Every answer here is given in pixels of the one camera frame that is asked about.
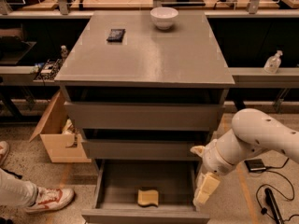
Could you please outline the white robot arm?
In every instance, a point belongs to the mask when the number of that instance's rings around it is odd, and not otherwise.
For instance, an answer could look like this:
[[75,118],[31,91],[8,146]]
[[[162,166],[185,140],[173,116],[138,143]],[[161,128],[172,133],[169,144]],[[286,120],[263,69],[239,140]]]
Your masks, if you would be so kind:
[[264,112],[246,108],[236,112],[232,128],[206,146],[194,146],[191,153],[202,159],[196,177],[193,204],[205,204],[221,182],[245,159],[275,150],[299,162],[299,132],[288,128]]

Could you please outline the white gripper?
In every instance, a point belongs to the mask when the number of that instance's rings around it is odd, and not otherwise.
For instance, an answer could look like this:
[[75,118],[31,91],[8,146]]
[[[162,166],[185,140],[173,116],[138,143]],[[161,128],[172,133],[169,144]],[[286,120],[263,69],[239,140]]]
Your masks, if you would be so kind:
[[203,156],[204,167],[208,170],[206,174],[200,173],[196,178],[196,189],[192,201],[196,207],[205,204],[220,184],[221,179],[217,175],[228,175],[240,163],[239,151],[240,145],[237,141],[221,141],[220,139],[212,140],[205,147],[194,146],[190,149],[192,154]]

